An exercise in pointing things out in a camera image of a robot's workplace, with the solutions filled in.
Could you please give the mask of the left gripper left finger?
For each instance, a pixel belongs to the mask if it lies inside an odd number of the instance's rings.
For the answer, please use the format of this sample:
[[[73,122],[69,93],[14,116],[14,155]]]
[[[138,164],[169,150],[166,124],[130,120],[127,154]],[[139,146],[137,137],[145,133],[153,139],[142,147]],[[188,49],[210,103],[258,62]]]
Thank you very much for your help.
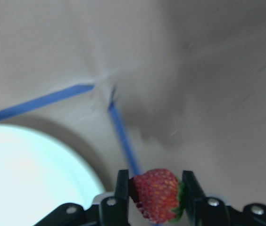
[[[119,170],[114,197],[116,198],[116,212],[120,219],[128,219],[130,201],[129,184],[129,170]]]

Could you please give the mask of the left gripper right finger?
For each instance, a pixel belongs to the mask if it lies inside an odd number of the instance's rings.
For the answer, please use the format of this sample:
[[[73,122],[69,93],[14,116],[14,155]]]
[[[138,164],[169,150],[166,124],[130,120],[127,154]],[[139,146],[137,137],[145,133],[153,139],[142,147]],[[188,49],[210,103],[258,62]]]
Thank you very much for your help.
[[[182,181],[185,185],[185,211],[190,224],[200,222],[200,208],[202,201],[206,198],[195,174],[192,171],[184,170]]]

